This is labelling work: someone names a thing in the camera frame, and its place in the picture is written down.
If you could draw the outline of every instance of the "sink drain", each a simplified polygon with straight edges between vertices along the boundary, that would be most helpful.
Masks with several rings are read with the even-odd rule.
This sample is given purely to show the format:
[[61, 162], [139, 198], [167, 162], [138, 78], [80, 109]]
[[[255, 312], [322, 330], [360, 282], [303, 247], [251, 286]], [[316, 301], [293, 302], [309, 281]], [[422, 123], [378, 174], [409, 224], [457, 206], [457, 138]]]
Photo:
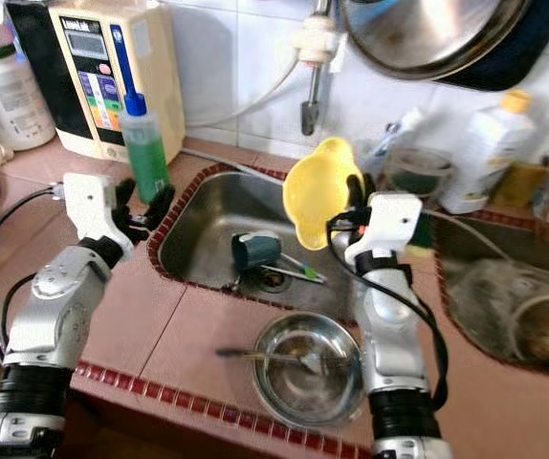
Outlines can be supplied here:
[[255, 277], [252, 280], [259, 290], [268, 294], [285, 292], [292, 283], [292, 279], [289, 276], [265, 269], [256, 270]]

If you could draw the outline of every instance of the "yellow cap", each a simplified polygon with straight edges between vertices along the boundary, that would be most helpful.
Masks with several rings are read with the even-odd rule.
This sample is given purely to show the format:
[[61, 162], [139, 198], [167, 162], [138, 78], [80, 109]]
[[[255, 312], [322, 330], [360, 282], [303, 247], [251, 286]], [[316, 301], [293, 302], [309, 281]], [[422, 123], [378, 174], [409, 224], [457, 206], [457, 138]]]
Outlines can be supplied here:
[[514, 89], [509, 91], [500, 102], [500, 108], [511, 113], [525, 113], [530, 108], [532, 96], [525, 91]]
[[347, 207], [349, 175], [358, 176], [363, 183], [351, 145], [339, 138], [323, 141], [287, 175], [283, 206], [305, 249], [318, 251], [327, 246], [325, 224]]

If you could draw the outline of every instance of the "green dish soap bottle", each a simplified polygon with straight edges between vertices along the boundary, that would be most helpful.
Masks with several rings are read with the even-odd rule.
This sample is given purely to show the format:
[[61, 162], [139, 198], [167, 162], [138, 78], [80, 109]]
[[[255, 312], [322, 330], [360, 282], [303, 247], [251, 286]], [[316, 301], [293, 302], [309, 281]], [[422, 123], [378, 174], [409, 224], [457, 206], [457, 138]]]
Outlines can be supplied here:
[[128, 91], [123, 98], [121, 133], [128, 149], [130, 166], [137, 181], [139, 197], [145, 204], [170, 183], [162, 134], [155, 113], [147, 113], [144, 95]]

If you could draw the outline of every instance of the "kitchen counter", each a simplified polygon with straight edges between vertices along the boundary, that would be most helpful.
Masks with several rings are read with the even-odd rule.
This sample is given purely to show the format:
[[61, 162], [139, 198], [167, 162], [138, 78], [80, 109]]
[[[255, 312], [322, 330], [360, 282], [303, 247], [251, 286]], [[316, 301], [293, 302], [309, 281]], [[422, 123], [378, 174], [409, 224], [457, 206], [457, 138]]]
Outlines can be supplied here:
[[[286, 171], [294, 163], [216, 143], [187, 140], [186, 145], [268, 169]], [[184, 154], [175, 159], [170, 176], [176, 199], [209, 165]], [[67, 171], [117, 179], [130, 175], [125, 164], [83, 158], [55, 140], [18, 153], [0, 170], [0, 213], [29, 192], [61, 180]], [[131, 206], [134, 212], [145, 209], [136, 198]], [[0, 231], [0, 304], [15, 281], [76, 241], [63, 204], [39, 198], [20, 209]], [[415, 291], [434, 309], [450, 349], [450, 400], [438, 419], [455, 457], [549, 457], [549, 377], [502, 365], [469, 344], [445, 315], [434, 257], [408, 255], [406, 261]], [[11, 318], [27, 297], [26, 288], [18, 293]], [[367, 457], [372, 441], [367, 404], [342, 429], [290, 429], [274, 421], [259, 402], [249, 365], [215, 357], [218, 347], [253, 346], [260, 330], [285, 314], [289, 312], [165, 279], [153, 269], [146, 244], [140, 244], [132, 261], [114, 270], [72, 387], [274, 456]], [[434, 380], [427, 330], [422, 329], [422, 340]]]

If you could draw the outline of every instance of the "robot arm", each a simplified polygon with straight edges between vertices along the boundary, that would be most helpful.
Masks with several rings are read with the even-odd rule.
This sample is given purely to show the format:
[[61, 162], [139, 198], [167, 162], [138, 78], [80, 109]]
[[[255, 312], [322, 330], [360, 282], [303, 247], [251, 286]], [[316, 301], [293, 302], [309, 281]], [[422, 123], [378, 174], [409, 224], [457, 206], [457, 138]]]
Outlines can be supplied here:
[[132, 227], [157, 227], [174, 194], [166, 189], [137, 220], [124, 206], [132, 188], [116, 188], [108, 177], [64, 177], [80, 241], [36, 275], [28, 306], [11, 327], [0, 382], [0, 458], [48, 458], [62, 441], [66, 392], [111, 270], [148, 235]]
[[[362, 238], [344, 253], [358, 276], [381, 285], [419, 308], [412, 274], [396, 252], [412, 237], [421, 201], [406, 193], [370, 196]], [[355, 315], [363, 334], [363, 379], [373, 416], [373, 457], [452, 459], [434, 417], [433, 402], [417, 336], [419, 317], [403, 302], [362, 289]]]

